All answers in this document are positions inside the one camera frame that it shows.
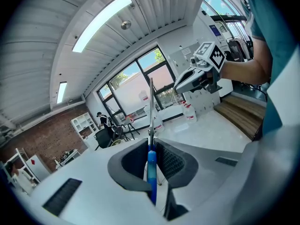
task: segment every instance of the wooden ramp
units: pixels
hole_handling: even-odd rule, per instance
[[[266,110],[262,106],[232,95],[223,98],[222,102],[214,109],[251,140],[263,122]]]

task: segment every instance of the corrugated ceiling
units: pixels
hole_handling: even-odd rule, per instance
[[[56,104],[62,81],[68,82],[64,102],[80,97],[134,43],[185,19],[189,0],[132,0],[131,6],[96,33],[82,53],[75,53],[75,37],[112,0],[93,0],[77,18],[88,1],[25,0],[15,13],[0,44],[0,113],[9,121],[18,125],[48,113]],[[75,18],[75,25],[62,40]],[[121,29],[124,20],[131,21],[130,29]]]

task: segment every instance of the tree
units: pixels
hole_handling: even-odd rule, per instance
[[[159,49],[155,49],[154,54],[155,54],[156,62],[160,63],[160,62],[163,62],[165,60]]]
[[[218,12],[217,10],[215,10],[219,15],[225,15],[224,13],[220,13],[220,12]]]
[[[120,86],[120,84],[128,79],[128,76],[126,74],[123,74],[123,72],[119,73],[116,75],[112,80],[111,80],[111,85],[112,87],[117,90],[117,88]]]
[[[108,86],[107,84],[104,86],[104,90],[106,91],[108,89]]]

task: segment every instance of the window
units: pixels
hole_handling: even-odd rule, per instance
[[[158,65],[159,63],[165,61],[160,49],[155,49],[152,52],[144,55],[138,59],[139,64],[141,65],[144,72]]]
[[[242,15],[229,0],[224,0],[224,1],[235,12],[236,15]]]
[[[174,82],[166,65],[149,73],[148,77],[153,78],[153,85],[156,91]]]
[[[249,36],[247,35],[245,28],[243,26],[243,24],[241,22],[236,22],[236,25],[238,26],[238,28],[240,29],[240,32],[242,33],[242,35],[244,36],[246,41],[249,41]]]
[[[232,35],[233,35],[234,37],[240,36],[240,33],[239,33],[239,31],[236,29],[236,27],[234,26],[234,23],[233,23],[233,22],[227,22],[226,24],[227,24],[227,26],[228,26],[230,32],[232,33]]]
[[[222,0],[204,0],[206,1],[219,15],[235,15],[228,5]]]
[[[183,100],[182,95],[174,92],[175,76],[156,47],[135,59],[99,90],[100,99],[115,123],[122,124],[126,117],[136,120],[146,116],[144,107],[149,104],[150,78],[158,111]]]
[[[121,111],[119,105],[117,104],[117,102],[114,98],[109,99],[106,102],[106,106],[109,109],[109,111],[111,112],[111,114]]]
[[[136,62],[116,75],[109,83],[126,114],[144,108],[143,97],[150,97],[149,85]]]
[[[212,11],[204,2],[201,5],[202,9],[209,15],[209,16],[215,16],[217,15],[214,11]]]
[[[177,104],[177,102],[184,100],[181,94],[178,94],[173,88],[163,91],[157,95],[164,108]]]
[[[99,92],[100,92],[103,100],[107,99],[112,94],[107,85],[105,85],[103,88],[101,88]]]

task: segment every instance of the white table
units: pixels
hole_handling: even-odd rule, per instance
[[[64,165],[66,165],[68,162],[70,162],[70,160],[74,160],[75,158],[77,158],[79,156],[80,156],[79,151],[77,149],[74,149],[73,152],[67,157],[66,160],[64,160],[62,163],[56,165],[55,169],[59,170]]]

